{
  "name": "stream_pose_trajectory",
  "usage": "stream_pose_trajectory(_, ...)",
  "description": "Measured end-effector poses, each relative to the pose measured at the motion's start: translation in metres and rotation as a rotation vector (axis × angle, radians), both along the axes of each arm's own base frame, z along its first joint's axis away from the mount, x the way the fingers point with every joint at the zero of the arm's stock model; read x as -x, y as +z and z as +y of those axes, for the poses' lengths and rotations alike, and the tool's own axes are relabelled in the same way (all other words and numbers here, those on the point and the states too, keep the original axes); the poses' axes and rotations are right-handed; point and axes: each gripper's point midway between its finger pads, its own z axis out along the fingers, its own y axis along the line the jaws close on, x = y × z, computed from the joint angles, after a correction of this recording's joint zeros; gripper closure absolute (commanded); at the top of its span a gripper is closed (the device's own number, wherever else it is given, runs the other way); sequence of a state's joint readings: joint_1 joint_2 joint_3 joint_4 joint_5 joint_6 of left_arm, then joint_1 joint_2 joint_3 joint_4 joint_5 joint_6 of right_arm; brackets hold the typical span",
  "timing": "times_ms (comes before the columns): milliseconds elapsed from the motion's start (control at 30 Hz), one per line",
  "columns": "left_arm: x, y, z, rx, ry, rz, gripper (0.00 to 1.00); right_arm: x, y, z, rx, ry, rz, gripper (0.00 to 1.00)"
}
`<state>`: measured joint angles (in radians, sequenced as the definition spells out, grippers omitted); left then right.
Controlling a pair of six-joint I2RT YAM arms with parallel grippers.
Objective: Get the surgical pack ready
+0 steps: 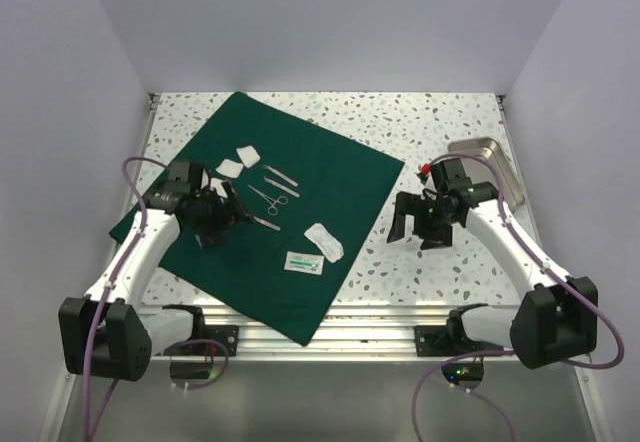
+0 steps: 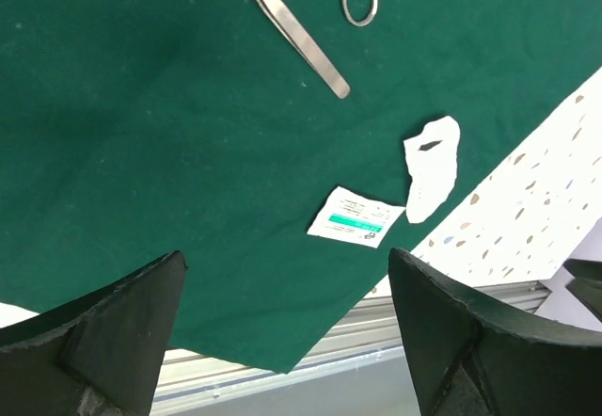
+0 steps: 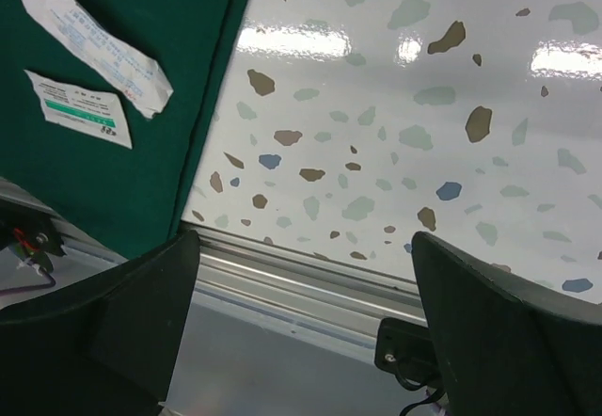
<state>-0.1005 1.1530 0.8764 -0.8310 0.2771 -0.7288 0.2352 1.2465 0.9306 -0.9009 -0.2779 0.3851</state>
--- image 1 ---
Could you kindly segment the steel scalpel handle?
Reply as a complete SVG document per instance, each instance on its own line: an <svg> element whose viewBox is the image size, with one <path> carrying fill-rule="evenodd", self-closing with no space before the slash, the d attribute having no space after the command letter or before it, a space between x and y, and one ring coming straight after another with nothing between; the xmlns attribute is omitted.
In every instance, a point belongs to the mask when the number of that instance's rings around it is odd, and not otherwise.
<svg viewBox="0 0 640 442"><path fill-rule="evenodd" d="M271 222L265 221L265 220L263 220L263 219L261 219L259 217L252 216L252 220L256 224L260 224L260 225L262 225L264 227L267 227L267 228L269 228L271 230L274 230L274 231L277 231L277 232L279 232L281 230L279 226L277 226L277 225L275 225L275 224L273 224Z"/></svg>

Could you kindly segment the steel hemostat forceps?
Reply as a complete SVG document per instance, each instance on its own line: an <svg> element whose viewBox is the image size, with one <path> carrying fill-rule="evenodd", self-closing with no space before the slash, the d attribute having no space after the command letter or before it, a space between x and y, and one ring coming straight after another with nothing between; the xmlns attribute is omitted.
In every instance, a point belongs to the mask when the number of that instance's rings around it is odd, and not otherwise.
<svg viewBox="0 0 640 442"><path fill-rule="evenodd" d="M267 212L270 216L277 216L279 213L279 207L288 204L288 198L286 196L279 196L274 198L268 196L267 194L251 185L248 185L248 188L268 204Z"/></svg>

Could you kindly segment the straight steel tweezers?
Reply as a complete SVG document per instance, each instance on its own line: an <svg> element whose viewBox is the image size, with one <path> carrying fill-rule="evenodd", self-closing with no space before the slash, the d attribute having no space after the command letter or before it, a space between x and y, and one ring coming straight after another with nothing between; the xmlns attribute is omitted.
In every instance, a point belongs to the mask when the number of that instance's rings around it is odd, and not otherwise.
<svg viewBox="0 0 640 442"><path fill-rule="evenodd" d="M277 170L277 169L275 169L275 168L273 168L273 167L271 167L269 165L266 165L266 164L263 164L262 167L264 169L266 169L267 171L271 172L272 174L276 175L280 179L284 180L289 185L291 185L293 187L298 187L299 186L298 182L296 182L295 180L291 179L290 177L288 177L287 175L285 175L281 171L279 171L279 170Z"/></svg>

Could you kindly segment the curved steel tweezers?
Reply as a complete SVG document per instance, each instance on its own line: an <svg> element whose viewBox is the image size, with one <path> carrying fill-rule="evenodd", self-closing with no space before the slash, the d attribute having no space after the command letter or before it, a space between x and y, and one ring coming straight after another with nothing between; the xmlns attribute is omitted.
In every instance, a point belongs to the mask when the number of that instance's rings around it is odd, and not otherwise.
<svg viewBox="0 0 640 442"><path fill-rule="evenodd" d="M272 179L270 179L270 178L268 178L268 177L266 177L266 176L264 176L264 177L263 177L263 179L264 179L264 181L265 181L265 182L267 182L268 184L270 184L270 185L272 185L272 186L274 186L274 187L276 187L276 188L278 188L278 189L280 189L280 190L284 191L285 193L287 193L287 194L289 194L289 195L291 195L291 196L293 196L293 197L296 197L296 198L299 198L299 197L300 197L300 194L299 194L299 193L297 193L296 191L294 191L293 189L291 189L291 188L289 188L289 187L287 187L287 186L285 186L285 185L282 185L282 184L281 184L281 183L279 183L279 182L276 182L276 181L274 181L274 180L272 180Z"/></svg>

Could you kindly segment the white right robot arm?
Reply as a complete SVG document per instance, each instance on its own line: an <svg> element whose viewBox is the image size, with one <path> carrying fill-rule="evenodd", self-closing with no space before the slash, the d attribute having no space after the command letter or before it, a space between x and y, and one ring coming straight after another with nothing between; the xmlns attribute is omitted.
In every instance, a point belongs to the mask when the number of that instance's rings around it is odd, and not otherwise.
<svg viewBox="0 0 640 442"><path fill-rule="evenodd" d="M454 156L423 166L417 176L420 193L396 195L388 242L404 237L408 217L423 250L451 247L460 226L489 251L519 297L514 310L486 303L452 309L440 345L461 355L501 347L530 369L596 348L595 284L571 276L535 244L509 210L500 180L474 182Z"/></svg>

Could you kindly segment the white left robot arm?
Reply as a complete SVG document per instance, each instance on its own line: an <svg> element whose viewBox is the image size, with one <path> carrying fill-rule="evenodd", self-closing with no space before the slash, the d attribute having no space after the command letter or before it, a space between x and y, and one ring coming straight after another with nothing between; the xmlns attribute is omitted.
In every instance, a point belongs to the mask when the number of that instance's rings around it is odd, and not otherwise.
<svg viewBox="0 0 640 442"><path fill-rule="evenodd" d="M67 370L75 375L137 381L152 356L177 346L201 352L208 341L202 309L170 304L147 319L143 295L168 249L184 231L202 249L221 246L224 233L254 217L230 180L213 183L201 163L179 160L146 192L135 190L129 232L99 279L58 312Z"/></svg>

